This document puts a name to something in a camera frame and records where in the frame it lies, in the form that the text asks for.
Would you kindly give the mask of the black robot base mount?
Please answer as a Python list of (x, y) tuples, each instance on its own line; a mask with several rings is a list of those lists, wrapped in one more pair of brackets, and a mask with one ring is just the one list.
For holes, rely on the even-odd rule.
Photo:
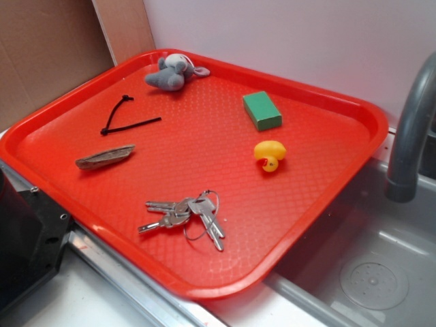
[(1, 314), (58, 272), (72, 217), (43, 191), (17, 191), (1, 173)]

